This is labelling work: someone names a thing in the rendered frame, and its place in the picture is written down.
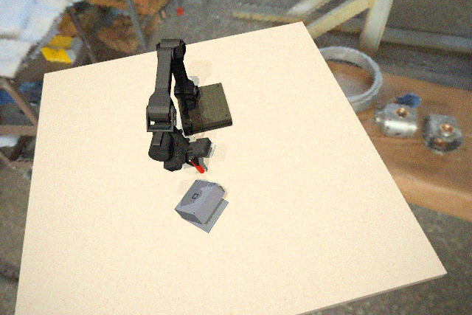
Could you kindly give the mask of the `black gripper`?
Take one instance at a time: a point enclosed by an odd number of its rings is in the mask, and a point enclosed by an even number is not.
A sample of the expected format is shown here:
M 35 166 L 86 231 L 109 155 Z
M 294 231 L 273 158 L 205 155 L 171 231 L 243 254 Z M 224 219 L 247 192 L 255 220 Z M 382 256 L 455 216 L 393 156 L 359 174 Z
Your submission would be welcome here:
M 188 160 L 190 159 L 196 166 L 199 166 L 198 158 L 206 157 L 212 144 L 208 137 L 196 139 L 195 142 L 189 142 L 190 139 L 182 135 L 182 129 L 178 129 L 178 134 L 172 141 L 172 145 L 178 146 L 186 151 L 185 163 L 195 167 Z

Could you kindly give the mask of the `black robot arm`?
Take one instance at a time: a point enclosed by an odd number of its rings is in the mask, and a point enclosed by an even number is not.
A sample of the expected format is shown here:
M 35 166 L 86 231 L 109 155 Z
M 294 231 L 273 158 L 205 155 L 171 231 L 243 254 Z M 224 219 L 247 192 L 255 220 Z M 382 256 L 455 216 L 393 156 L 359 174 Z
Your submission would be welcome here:
M 184 112 L 199 107 L 196 101 L 199 90 L 187 77 L 183 62 L 186 44 L 182 39 L 161 39 L 161 43 L 156 45 L 156 52 L 158 64 L 155 91 L 146 107 L 147 132 L 153 133 L 148 155 L 153 160 L 164 161 L 163 168 L 173 172 L 182 169 L 186 151 L 171 146 L 178 134 L 177 110 L 170 96 L 172 76 L 176 81 L 173 93 L 176 99 L 181 98 L 179 102 Z

